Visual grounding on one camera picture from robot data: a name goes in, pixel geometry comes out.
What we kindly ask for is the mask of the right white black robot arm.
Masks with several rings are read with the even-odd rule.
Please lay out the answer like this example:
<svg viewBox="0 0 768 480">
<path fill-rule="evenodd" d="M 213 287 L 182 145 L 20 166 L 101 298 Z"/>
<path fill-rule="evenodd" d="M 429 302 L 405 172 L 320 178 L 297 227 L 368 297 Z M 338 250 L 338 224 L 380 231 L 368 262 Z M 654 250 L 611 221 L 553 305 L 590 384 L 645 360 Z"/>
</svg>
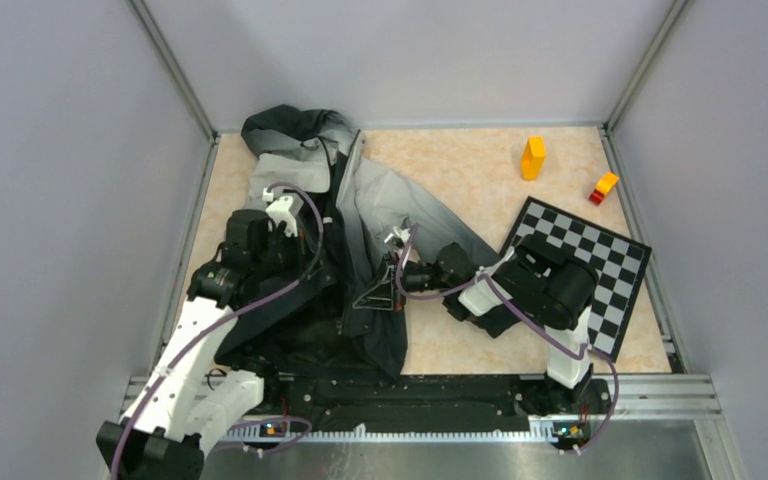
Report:
<svg viewBox="0 0 768 480">
<path fill-rule="evenodd" d="M 474 263 L 457 243 L 444 246 L 432 263 L 413 261 L 409 241 L 396 241 L 353 308 L 396 312 L 409 298 L 439 299 L 451 317 L 492 337 L 525 322 L 549 345 L 549 404 L 572 412 L 586 400 L 592 376 L 587 323 L 599 280 L 593 267 L 534 234 L 488 266 Z"/>
</svg>

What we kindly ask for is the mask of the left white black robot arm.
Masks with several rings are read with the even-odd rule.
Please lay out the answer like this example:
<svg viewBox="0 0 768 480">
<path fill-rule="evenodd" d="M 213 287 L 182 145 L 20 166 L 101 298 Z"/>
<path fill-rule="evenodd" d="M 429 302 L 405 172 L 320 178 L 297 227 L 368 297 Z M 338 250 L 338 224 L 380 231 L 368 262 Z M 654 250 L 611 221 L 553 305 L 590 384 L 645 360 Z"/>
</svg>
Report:
<svg viewBox="0 0 768 480">
<path fill-rule="evenodd" d="M 241 328 L 256 337 L 321 291 L 326 222 L 274 201 L 232 214 L 214 256 L 193 272 L 168 345 L 133 403 L 100 427 L 113 479 L 197 479 L 214 447 L 249 411 L 268 413 L 280 386 L 238 367 L 204 399 L 197 391 L 217 352 Z"/>
</svg>

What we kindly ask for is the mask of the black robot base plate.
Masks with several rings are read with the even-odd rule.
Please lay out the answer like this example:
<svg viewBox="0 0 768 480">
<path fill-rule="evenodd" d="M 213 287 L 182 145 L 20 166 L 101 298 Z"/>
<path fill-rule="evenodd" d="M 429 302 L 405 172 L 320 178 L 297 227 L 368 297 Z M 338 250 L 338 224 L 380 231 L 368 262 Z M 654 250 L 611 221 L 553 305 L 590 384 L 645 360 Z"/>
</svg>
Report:
<svg viewBox="0 0 768 480">
<path fill-rule="evenodd" d="M 314 377 L 272 377 L 249 416 L 297 416 L 316 432 L 525 432 L 539 417 L 575 419 L 607 412 L 604 380 L 567 391 L 543 376 L 403 376 L 395 383 Z"/>
</svg>

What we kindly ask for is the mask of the grey black gradient hooded jacket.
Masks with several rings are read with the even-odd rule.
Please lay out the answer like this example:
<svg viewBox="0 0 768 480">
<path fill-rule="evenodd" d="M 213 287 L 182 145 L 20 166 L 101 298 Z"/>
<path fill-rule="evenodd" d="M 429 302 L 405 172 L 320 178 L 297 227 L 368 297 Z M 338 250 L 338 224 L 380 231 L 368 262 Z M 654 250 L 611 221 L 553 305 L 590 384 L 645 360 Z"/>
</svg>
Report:
<svg viewBox="0 0 768 480">
<path fill-rule="evenodd" d="M 498 253 L 425 188 L 362 155 L 363 133 L 333 110 L 279 105 L 246 119 L 241 136 L 258 162 L 249 182 L 248 209 L 265 187 L 287 181 L 302 187 L 323 217 L 319 272 L 284 296 L 244 314 L 218 348 L 217 364 L 253 370 L 271 365 L 286 373 L 335 378 L 398 378 L 408 352 L 402 312 L 356 309 L 373 279 L 392 226 L 417 225 L 414 251 L 435 258 L 460 245 L 473 263 Z"/>
</svg>

